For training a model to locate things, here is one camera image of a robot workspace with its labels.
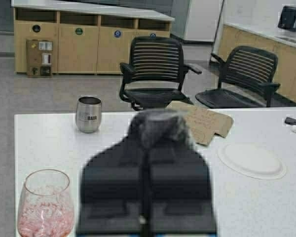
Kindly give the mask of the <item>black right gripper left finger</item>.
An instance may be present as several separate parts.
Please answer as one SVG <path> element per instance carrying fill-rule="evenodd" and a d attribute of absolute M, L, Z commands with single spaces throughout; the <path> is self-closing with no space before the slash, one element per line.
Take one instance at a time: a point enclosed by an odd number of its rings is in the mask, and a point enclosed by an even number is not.
<path fill-rule="evenodd" d="M 94 155 L 80 181 L 78 235 L 149 235 L 150 165 L 143 145 L 146 114 L 136 114 L 127 134 Z"/>

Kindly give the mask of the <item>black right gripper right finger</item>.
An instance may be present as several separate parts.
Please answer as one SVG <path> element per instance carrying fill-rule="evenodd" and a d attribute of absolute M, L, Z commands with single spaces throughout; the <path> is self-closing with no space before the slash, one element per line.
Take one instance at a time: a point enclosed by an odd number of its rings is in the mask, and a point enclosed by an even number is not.
<path fill-rule="evenodd" d="M 216 234 L 209 168 L 197 149 L 162 142 L 148 150 L 154 234 Z"/>

